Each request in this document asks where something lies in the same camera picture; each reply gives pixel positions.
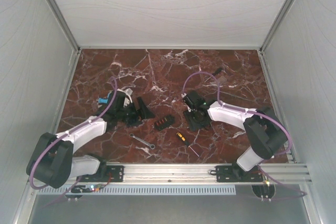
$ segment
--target wrench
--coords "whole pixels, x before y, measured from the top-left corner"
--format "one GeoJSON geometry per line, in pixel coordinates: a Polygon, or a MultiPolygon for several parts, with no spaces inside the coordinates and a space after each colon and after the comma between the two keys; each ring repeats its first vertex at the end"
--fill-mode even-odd
{"type": "Polygon", "coordinates": [[[147,145],[150,149],[154,149],[155,148],[154,144],[150,144],[150,143],[146,142],[145,140],[142,140],[141,138],[139,138],[137,136],[134,136],[133,133],[130,134],[130,137],[135,138],[136,140],[140,141],[141,143],[147,145]]]}

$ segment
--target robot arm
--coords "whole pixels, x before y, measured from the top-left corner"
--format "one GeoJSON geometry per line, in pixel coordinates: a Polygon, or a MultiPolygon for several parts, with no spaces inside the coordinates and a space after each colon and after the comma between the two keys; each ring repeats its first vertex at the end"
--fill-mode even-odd
{"type": "Polygon", "coordinates": [[[217,101],[205,101],[195,91],[184,95],[188,106],[184,112],[190,129],[196,131],[211,125],[211,121],[231,124],[246,131],[249,147],[237,160],[237,165],[244,171],[250,171],[264,159],[270,159],[287,141],[284,132],[275,124],[259,116],[247,113],[255,111],[267,115],[279,122],[271,108],[246,109],[234,105],[221,106],[217,101]]]}
{"type": "MultiPolygon", "coordinates": [[[[140,97],[137,98],[139,109],[135,108],[130,98],[131,91],[117,90],[115,100],[108,111],[99,119],[99,115],[105,108],[103,105],[99,108],[94,116],[90,116],[83,123],[58,134],[44,133],[30,158],[26,173],[30,175],[33,165],[42,152],[57,138],[67,135],[59,141],[49,152],[42,158],[38,164],[34,178],[53,188],[62,186],[68,178],[81,175],[101,176],[104,173],[104,162],[99,157],[85,155],[83,157],[73,157],[73,154],[86,143],[90,142],[97,136],[103,135],[113,129],[119,121],[124,122],[126,126],[137,126],[142,120],[153,118],[154,114],[146,107],[140,97]]],[[[100,99],[99,103],[109,104],[112,99],[112,93],[107,99],[100,99]]]]}

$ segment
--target black mounting bracket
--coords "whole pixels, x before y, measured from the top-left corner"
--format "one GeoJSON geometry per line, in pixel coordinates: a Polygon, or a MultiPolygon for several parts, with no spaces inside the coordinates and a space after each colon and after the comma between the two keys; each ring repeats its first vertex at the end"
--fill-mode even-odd
{"type": "Polygon", "coordinates": [[[124,178],[124,166],[122,165],[105,165],[103,167],[103,172],[97,172],[92,175],[83,175],[81,182],[94,182],[94,183],[107,183],[110,182],[123,182],[124,178]]]}
{"type": "Polygon", "coordinates": [[[220,183],[235,182],[263,182],[262,173],[258,173],[258,167],[253,167],[250,171],[243,171],[238,165],[218,165],[212,175],[216,175],[216,181],[220,183]]]}

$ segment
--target white wall panel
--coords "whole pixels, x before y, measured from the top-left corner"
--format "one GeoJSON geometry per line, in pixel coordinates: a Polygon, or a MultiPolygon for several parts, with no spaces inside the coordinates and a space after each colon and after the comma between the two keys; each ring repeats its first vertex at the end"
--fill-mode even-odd
{"type": "Polygon", "coordinates": [[[0,0],[0,222],[12,223],[75,57],[46,0],[0,0]]]}
{"type": "Polygon", "coordinates": [[[92,47],[260,47],[285,0],[56,0],[92,47]]]}
{"type": "Polygon", "coordinates": [[[295,0],[265,55],[323,223],[335,223],[336,0],[295,0]]]}

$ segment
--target marble surface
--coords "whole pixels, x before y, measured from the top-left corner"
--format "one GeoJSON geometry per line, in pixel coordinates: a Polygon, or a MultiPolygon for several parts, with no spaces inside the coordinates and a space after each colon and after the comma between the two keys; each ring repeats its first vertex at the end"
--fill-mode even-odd
{"type": "MultiPolygon", "coordinates": [[[[257,51],[253,50],[121,50],[85,49],[78,61],[74,79],[61,117],[58,131],[67,130],[84,121],[98,109],[97,99],[105,97],[111,76],[118,78],[118,87],[131,88],[132,97],[141,96],[156,115],[141,126],[117,130],[97,137],[80,148],[75,155],[94,153],[110,162],[127,163],[232,163],[249,146],[246,134],[234,126],[212,122],[210,130],[191,132],[183,116],[186,106],[181,98],[186,78],[200,70],[224,70],[220,98],[226,103],[247,108],[270,106],[270,96],[257,51]],[[160,132],[153,128],[159,118],[172,114],[175,123],[160,132]],[[181,132],[197,157],[176,138],[181,132]],[[154,150],[129,137],[133,133],[156,145],[154,150]]],[[[207,76],[196,75],[186,85],[186,91],[197,90],[207,99],[216,97],[216,86],[207,76]]],[[[286,162],[280,156],[272,162],[286,162]]]]}

